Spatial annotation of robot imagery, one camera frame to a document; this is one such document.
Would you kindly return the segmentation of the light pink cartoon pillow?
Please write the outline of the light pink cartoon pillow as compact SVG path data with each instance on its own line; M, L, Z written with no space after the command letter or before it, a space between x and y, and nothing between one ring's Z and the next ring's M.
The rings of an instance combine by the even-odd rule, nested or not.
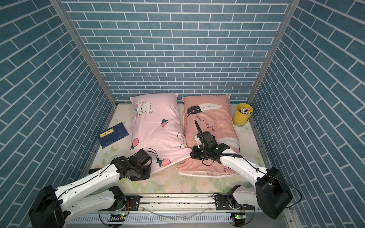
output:
M151 173L157 173L190 157L192 149L180 123L177 93L131 97L133 105L131 154L140 149L152 157Z

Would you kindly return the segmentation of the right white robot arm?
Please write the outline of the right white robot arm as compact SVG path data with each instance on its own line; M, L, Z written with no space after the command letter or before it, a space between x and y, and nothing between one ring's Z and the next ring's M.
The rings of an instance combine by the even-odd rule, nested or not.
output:
M288 207L293 194L277 168L267 169L248 161L228 145L217 143L209 132L198 133L195 140L198 145L193 147L193 159L210 159L227 166L254 186L254 190L243 186L233 188L230 195L234 203L258 207L272 219L276 219Z

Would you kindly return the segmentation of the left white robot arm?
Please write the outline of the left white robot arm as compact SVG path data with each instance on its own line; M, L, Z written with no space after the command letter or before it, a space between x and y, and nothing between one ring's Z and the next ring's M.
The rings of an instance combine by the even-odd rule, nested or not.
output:
M29 210L32 226L63 228L70 221L95 211L122 211L123 216L127 215L131 204L122 190L112 184L124 178L149 179L152 160L141 149L130 157L117 157L104 168L70 184L42 188Z

